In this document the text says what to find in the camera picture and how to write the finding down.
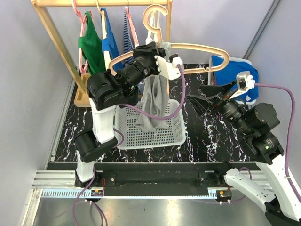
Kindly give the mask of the grey tank top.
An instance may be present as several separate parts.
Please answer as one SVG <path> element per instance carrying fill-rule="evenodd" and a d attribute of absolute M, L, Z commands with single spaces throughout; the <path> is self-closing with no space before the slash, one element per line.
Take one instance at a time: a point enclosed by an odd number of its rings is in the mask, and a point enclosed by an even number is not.
<path fill-rule="evenodd" d="M 154 132 L 158 128 L 168 128 L 166 120 L 157 120 L 154 118 L 155 116 L 164 117 L 168 101 L 167 79 L 161 75 L 147 76 L 141 103 L 142 111 L 148 113 L 149 116 L 141 113 L 135 126 L 143 132 Z"/>

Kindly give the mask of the beige wooden hanger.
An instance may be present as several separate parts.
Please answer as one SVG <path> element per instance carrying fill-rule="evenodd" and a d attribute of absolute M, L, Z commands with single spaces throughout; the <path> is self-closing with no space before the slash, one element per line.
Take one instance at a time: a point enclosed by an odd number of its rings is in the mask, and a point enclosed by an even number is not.
<path fill-rule="evenodd" d="M 158 35 L 158 42 L 161 43 L 163 41 L 162 38 L 162 31 L 161 28 L 156 28 L 153 27 L 149 23 L 149 14 L 152 11 L 160 11 L 162 15 L 166 16 L 168 15 L 168 10 L 159 4 L 152 4 L 148 6 L 144 13 L 143 13 L 143 25 L 144 27 L 153 33 L 156 33 Z M 171 49 L 189 49 L 189 50 L 197 50 L 197 51 L 204 51 L 204 52 L 209 52 L 217 55 L 221 55 L 223 57 L 223 62 L 219 64 L 218 66 L 212 66 L 212 67 L 207 67 L 207 68 L 194 68 L 194 69 L 187 69 L 184 71 L 184 74 L 189 74 L 189 73 L 206 73 L 206 72 L 215 72 L 223 69 L 226 67 L 230 61 L 229 54 L 219 48 L 214 48 L 210 46 L 204 46 L 204 45 L 199 45 L 199 44 L 191 44 L 191 43 L 171 43 Z M 109 63 L 109 69 L 111 70 L 111 73 L 113 75 L 116 75 L 115 70 L 113 69 L 113 66 L 116 63 L 119 63 L 120 61 L 123 61 L 126 58 L 132 57 L 133 56 L 133 51 L 127 52 L 125 54 L 120 55 L 119 57 L 113 59 Z"/>

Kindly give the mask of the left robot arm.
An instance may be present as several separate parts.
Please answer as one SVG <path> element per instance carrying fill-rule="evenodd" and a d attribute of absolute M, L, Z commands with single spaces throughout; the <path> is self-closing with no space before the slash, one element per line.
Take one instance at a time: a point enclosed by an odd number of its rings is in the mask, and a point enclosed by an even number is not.
<path fill-rule="evenodd" d="M 110 70 L 92 75 L 87 81 L 87 93 L 93 115 L 93 128 L 74 137 L 77 153 L 76 182 L 79 187 L 97 186 L 102 178 L 95 171 L 95 161 L 117 146 L 113 128 L 114 111 L 121 104 L 136 105 L 137 85 L 150 75 L 159 75 L 156 56 L 166 52 L 156 43 L 138 46 L 133 61 L 113 75 Z"/>

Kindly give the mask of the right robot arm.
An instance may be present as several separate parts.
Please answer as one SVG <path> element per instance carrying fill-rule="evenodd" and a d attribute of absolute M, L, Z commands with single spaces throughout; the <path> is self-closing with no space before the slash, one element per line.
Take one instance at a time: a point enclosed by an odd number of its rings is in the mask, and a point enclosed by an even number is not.
<path fill-rule="evenodd" d="M 205 86 L 204 96 L 188 95 L 187 99 L 200 117 L 219 113 L 237 130 L 243 152 L 263 172 L 272 190 L 260 187 L 228 162 L 216 168 L 212 178 L 216 185 L 233 187 L 252 200 L 271 225 L 299 226 L 301 191 L 289 174 L 286 151 L 271 132 L 280 124 L 277 112 L 267 103 L 245 110 L 235 98 L 247 89 L 233 89 L 233 85 Z"/>

